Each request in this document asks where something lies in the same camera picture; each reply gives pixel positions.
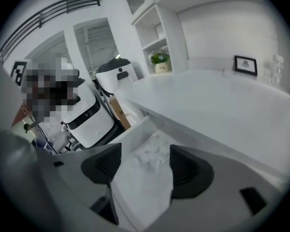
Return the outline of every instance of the ceiling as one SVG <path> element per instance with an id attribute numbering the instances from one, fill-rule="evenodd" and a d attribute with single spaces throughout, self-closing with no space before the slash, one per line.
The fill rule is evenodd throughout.
<path id="1" fill-rule="evenodd" d="M 88 72 L 110 61 L 118 54 L 108 22 L 75 30 L 77 43 Z M 60 36 L 34 56 L 38 62 L 48 62 L 50 56 L 67 58 L 71 63 L 64 36 Z"/>

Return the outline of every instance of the black picture frame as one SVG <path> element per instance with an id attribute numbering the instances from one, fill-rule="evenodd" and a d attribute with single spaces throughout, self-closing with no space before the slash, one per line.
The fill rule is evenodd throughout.
<path id="1" fill-rule="evenodd" d="M 237 60 L 239 58 L 240 59 L 246 59 L 246 60 L 249 60 L 249 61 L 253 61 L 254 62 L 254 66 L 255 66 L 255 71 L 252 72 L 252 71 L 247 71 L 247 70 L 239 69 L 238 66 L 237 66 Z M 258 75 L 257 61 L 254 58 L 247 58 L 247 57 L 243 57 L 243 56 L 234 56 L 234 63 L 235 63 L 234 70 L 236 72 L 241 72 L 241 73 L 245 73 L 245 74 L 249 74 L 249 75 L 254 75 L 254 76 L 257 76 Z"/>

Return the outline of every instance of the pixelated area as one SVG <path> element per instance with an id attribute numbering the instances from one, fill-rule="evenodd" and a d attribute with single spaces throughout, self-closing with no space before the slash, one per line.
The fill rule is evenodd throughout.
<path id="1" fill-rule="evenodd" d="M 52 117 L 61 106 L 72 106 L 80 98 L 77 87 L 84 82 L 79 71 L 65 58 L 53 58 L 49 63 L 32 60 L 21 82 L 26 106 L 36 119 Z"/>

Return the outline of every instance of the potted plant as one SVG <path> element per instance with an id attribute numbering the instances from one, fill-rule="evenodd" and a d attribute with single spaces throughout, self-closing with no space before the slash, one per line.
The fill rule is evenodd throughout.
<path id="1" fill-rule="evenodd" d="M 166 51 L 152 52 L 149 54 L 148 60 L 155 65 L 156 73 L 168 72 L 170 70 L 170 55 Z"/>

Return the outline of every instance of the black and white sign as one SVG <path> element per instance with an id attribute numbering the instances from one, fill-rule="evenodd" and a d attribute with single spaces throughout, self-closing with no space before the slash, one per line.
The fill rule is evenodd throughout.
<path id="1" fill-rule="evenodd" d="M 28 62 L 25 61 L 15 61 L 11 77 L 17 83 L 18 86 L 21 85 L 21 80 L 23 78 L 23 74 L 26 70 Z"/>
<path id="2" fill-rule="evenodd" d="M 258 75 L 257 61 L 253 58 L 246 58 L 241 56 L 235 56 L 235 71 L 242 72 L 250 75 Z"/>

